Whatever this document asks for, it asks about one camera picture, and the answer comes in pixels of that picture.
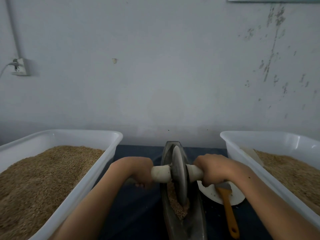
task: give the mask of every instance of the plastic bin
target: plastic bin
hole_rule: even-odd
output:
[[[53,234],[78,203],[88,194],[104,166],[112,162],[111,159],[122,138],[122,134],[116,131],[52,129],[34,133],[0,146],[0,173],[23,158],[35,156],[55,146],[86,146],[105,150],[58,209],[30,240],[48,239]]]
[[[228,156],[248,165],[275,193],[320,230],[320,216],[297,198],[275,177],[240,149],[246,147],[259,151],[287,155],[320,170],[320,142],[305,136],[277,131],[224,131]]]

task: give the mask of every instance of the crushed grain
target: crushed grain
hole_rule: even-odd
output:
[[[319,214],[320,170],[290,156],[255,152],[272,176]]]
[[[0,239],[28,239],[50,218],[103,150],[56,146],[0,174]]]
[[[168,198],[170,201],[170,205],[171,205],[174,213],[176,214],[176,216],[182,221],[188,213],[188,210],[190,207],[190,201],[189,201],[189,199],[187,199],[187,203],[185,206],[182,206],[179,204],[179,202],[177,200],[176,191],[174,190],[174,183],[173,182],[167,183],[167,191],[168,191]]]

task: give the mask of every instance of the person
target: person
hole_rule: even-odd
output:
[[[222,155],[206,154],[194,161],[204,172],[202,184],[233,182],[245,195],[274,240],[319,240],[320,232],[274,193],[246,165]],[[129,177],[150,188],[153,162],[124,157],[113,162],[98,184],[78,204],[50,240],[96,239],[119,189]]]

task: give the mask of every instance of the power socket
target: power socket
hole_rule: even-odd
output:
[[[19,65],[11,65],[11,74],[16,76],[29,76],[26,64],[27,60],[24,58],[14,59],[14,62],[18,62]]]

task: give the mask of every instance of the person's left arm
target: person's left arm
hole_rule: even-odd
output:
[[[146,157],[124,157],[113,162],[97,185],[54,232],[50,240],[96,239],[119,189],[127,178],[148,188],[153,162]]]

